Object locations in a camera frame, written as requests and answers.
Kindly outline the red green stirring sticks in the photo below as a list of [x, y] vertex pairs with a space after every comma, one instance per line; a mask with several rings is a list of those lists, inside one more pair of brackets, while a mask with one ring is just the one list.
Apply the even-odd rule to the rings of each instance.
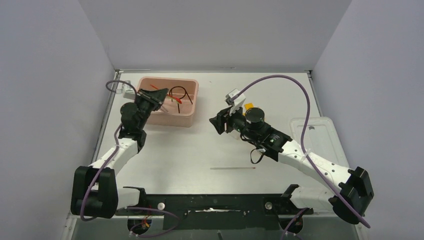
[[[154, 85], [152, 85], [152, 84], [150, 84], [150, 86], [152, 87], [152, 88], [154, 88], [155, 90], [159, 90], [159, 88], [158, 87], [156, 87], [156, 86], [154, 86]], [[170, 94], [170, 93], [168, 93], [167, 94], [167, 96], [172, 100], [172, 101], [176, 101], [178, 104], [182, 104], [182, 100], [180, 99], [180, 98], [178, 98], [178, 97], [174, 97], [172, 94]]]

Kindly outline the black wire ring stand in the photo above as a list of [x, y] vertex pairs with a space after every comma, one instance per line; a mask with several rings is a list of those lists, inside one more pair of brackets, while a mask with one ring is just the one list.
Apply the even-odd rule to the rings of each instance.
[[[187, 89], [185, 88], [185, 87], [183, 87], [183, 86], [180, 86], [180, 85], [178, 85], [178, 86], [174, 86], [174, 87], [172, 87], [170, 90], [169, 90], [169, 92], [168, 93], [170, 93], [170, 94], [172, 94], [174, 97], [176, 97], [176, 98], [179, 98], [179, 99], [181, 99], [181, 101], [182, 101], [182, 104], [183, 104], [183, 100], [184, 99], [188, 99], [188, 101], [190, 102], [190, 104], [194, 104], [194, 102], [193, 102], [193, 100], [192, 100], [192, 98], [191, 98], [191, 96], [189, 95], [189, 93], [188, 93], [188, 91], [187, 91]], [[179, 104], [179, 103], [177, 103], [177, 112], [180, 114], [181, 113], [181, 110], [182, 110], [182, 107], [181, 107], [181, 105], [182, 104]]]

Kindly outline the clear glass stirring rod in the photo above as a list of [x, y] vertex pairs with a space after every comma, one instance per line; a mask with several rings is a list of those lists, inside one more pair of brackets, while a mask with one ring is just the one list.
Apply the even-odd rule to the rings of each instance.
[[211, 167], [210, 170], [254, 170], [256, 167]]

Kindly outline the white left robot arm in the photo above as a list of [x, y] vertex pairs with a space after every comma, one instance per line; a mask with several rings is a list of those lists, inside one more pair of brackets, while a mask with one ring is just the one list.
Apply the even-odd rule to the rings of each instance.
[[112, 218], [116, 211], [133, 207], [146, 194], [143, 188], [118, 187], [117, 175], [145, 145], [144, 127], [152, 112], [161, 108], [168, 89], [139, 89], [134, 101], [120, 108], [121, 123], [113, 135], [114, 146], [101, 158], [74, 172], [70, 211], [83, 221]]

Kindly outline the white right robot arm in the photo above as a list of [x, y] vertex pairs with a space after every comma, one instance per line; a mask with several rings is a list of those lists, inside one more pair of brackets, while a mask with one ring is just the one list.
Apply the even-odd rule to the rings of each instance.
[[361, 168], [338, 165], [306, 150], [289, 135], [265, 122], [265, 113], [257, 107], [246, 113], [242, 109], [222, 109], [209, 119], [219, 135], [232, 132], [254, 146], [261, 156], [291, 166], [324, 185], [326, 190], [308, 190], [295, 183], [281, 199], [282, 209], [289, 214], [298, 209], [332, 210], [347, 223], [370, 225], [365, 212], [375, 194], [369, 173]]

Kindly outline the pink plastic bin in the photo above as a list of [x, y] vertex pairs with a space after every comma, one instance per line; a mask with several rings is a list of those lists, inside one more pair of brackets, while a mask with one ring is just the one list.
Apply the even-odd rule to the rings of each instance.
[[145, 76], [138, 89], [168, 89], [162, 107], [151, 113], [147, 123], [173, 127], [191, 127], [196, 110], [199, 83], [195, 79]]

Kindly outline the yellow test tube rack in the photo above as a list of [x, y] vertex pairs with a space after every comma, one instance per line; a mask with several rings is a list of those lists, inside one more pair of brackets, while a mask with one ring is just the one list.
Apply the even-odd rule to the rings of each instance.
[[247, 111], [248, 110], [250, 110], [250, 109], [252, 109], [252, 108], [254, 108], [255, 106], [252, 104], [252, 103], [246, 103], [245, 105], [244, 105], [244, 113], [243, 113], [243, 115], [245, 115], [246, 113], [247, 113]]

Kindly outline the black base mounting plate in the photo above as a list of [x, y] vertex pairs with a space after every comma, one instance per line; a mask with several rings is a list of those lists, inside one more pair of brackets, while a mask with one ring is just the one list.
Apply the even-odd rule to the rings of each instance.
[[163, 228], [169, 229], [180, 218], [177, 230], [244, 230], [261, 228], [279, 230], [286, 216], [300, 209], [282, 194], [148, 194], [138, 208], [157, 208], [160, 203], [166, 216]]

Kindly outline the white plastic tray lid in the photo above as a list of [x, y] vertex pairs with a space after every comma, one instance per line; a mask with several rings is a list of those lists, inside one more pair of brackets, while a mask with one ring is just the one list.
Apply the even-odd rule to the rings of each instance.
[[333, 121], [328, 117], [311, 117], [304, 134], [306, 149], [340, 166], [349, 163]]

